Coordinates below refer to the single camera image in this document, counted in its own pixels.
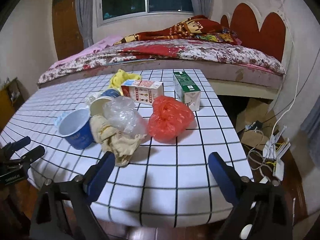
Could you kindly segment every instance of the clear plastic bag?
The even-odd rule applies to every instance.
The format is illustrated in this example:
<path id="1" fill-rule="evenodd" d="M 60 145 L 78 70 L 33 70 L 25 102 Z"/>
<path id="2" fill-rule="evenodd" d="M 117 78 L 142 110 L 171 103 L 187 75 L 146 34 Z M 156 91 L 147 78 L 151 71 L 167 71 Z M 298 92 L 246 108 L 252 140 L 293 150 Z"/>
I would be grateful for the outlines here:
<path id="1" fill-rule="evenodd" d="M 136 136 L 147 134 L 147 121 L 135 108 L 131 98 L 117 97 L 103 106 L 104 117 L 120 131 Z"/>
<path id="2" fill-rule="evenodd" d="M 159 142 L 167 142 L 178 136 L 195 118 L 189 107 L 172 97 L 159 96 L 152 106 L 148 133 Z"/>
<path id="3" fill-rule="evenodd" d="M 84 103 L 86 107 L 90 107 L 92 102 L 96 100 L 98 97 L 100 97 L 102 94 L 102 91 L 100 92 L 94 92 L 94 93 L 89 93 L 85 98 L 84 98 Z"/>

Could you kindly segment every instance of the pink blanket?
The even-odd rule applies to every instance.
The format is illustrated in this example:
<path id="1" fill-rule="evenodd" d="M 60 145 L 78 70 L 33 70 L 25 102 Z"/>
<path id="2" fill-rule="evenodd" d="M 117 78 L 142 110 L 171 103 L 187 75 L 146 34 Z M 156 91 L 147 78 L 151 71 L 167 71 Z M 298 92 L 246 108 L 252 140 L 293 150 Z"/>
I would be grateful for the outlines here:
<path id="1" fill-rule="evenodd" d="M 83 51 L 79 52 L 78 54 L 74 54 L 70 57 L 67 57 L 65 59 L 57 61 L 49 68 L 49 70 L 55 69 L 57 66 L 63 65 L 63 64 L 68 63 L 72 60 L 80 58 L 82 56 L 86 56 L 86 55 L 92 54 L 92 53 L 97 53 L 97 52 L 99 52 L 109 46 L 112 46 L 115 42 L 120 41 L 122 39 L 123 39 L 123 36 L 119 36 L 119 35 L 108 36 L 108 37 L 104 38 L 103 40 L 93 44 L 92 46 L 84 49 Z"/>

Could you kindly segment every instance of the beige rag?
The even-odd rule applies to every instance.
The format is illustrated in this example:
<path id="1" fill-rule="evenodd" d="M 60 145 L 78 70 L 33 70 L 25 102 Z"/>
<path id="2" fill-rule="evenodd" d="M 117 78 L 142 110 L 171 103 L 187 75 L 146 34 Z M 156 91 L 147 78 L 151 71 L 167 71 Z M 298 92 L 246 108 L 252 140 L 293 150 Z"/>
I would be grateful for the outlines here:
<path id="1" fill-rule="evenodd" d="M 90 119 L 90 128 L 96 143 L 100 143 L 103 152 L 113 152 L 116 157 L 116 166 L 127 165 L 133 152 L 138 148 L 146 135 L 136 135 L 132 139 L 111 126 L 102 115 L 95 115 Z"/>

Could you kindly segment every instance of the yellow cloth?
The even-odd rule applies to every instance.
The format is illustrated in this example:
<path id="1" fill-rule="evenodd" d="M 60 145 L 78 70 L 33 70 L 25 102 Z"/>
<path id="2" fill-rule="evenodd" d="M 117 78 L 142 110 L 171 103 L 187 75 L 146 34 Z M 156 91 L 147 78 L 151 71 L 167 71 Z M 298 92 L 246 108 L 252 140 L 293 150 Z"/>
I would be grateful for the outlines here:
<path id="1" fill-rule="evenodd" d="M 136 135 L 131 138 L 111 126 L 102 115 L 95 115 L 90 119 L 90 129 L 96 143 L 100 143 L 103 152 L 113 152 L 116 157 L 116 166 L 125 166 L 129 163 L 133 152 L 139 147 L 145 135 Z"/>
<path id="2" fill-rule="evenodd" d="M 116 74 L 110 79 L 109 88 L 115 88 L 120 91 L 121 95 L 123 96 L 121 85 L 124 81 L 128 79 L 136 79 L 142 80 L 142 76 L 134 73 L 127 73 L 122 69 L 119 69 Z"/>

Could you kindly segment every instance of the screw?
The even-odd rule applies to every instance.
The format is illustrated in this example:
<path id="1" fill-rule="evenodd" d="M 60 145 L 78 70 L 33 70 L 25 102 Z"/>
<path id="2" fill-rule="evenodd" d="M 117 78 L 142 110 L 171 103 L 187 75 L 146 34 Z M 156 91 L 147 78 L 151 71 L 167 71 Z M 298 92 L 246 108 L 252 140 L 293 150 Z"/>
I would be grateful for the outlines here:
<path id="1" fill-rule="evenodd" d="M 46 179 L 46 180 L 44 181 L 44 184 L 48 186 L 48 185 L 51 184 L 51 182 L 52 182 L 51 179 Z"/>
<path id="2" fill-rule="evenodd" d="M 273 180 L 271 184 L 275 187 L 278 187 L 280 185 L 280 183 L 277 180 Z"/>
<path id="3" fill-rule="evenodd" d="M 247 176 L 241 177 L 242 182 L 249 183 L 250 179 Z"/>
<path id="4" fill-rule="evenodd" d="M 78 181 L 81 181 L 83 179 L 83 176 L 82 175 L 77 175 L 73 178 L 74 181 L 78 182 Z"/>

